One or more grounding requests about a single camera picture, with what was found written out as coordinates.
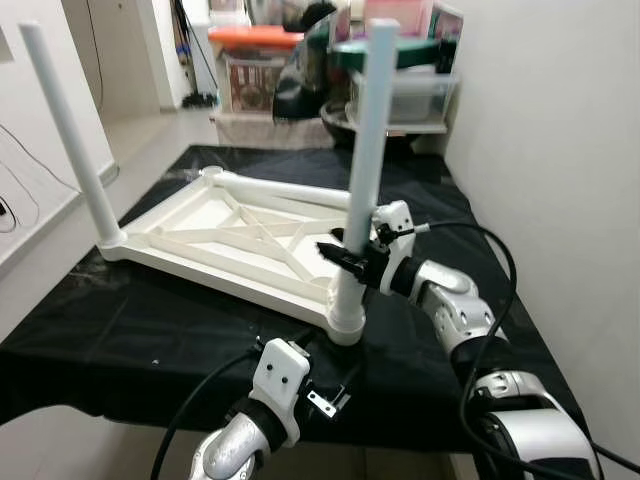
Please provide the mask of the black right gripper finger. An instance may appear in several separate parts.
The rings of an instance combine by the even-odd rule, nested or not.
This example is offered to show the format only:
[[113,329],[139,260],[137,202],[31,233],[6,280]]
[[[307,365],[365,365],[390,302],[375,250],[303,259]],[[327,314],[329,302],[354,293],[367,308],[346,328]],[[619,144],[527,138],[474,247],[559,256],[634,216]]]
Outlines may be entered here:
[[333,262],[339,269],[344,271],[364,270],[364,257],[348,251],[346,247],[339,246],[339,244],[317,242],[316,250],[326,261]]

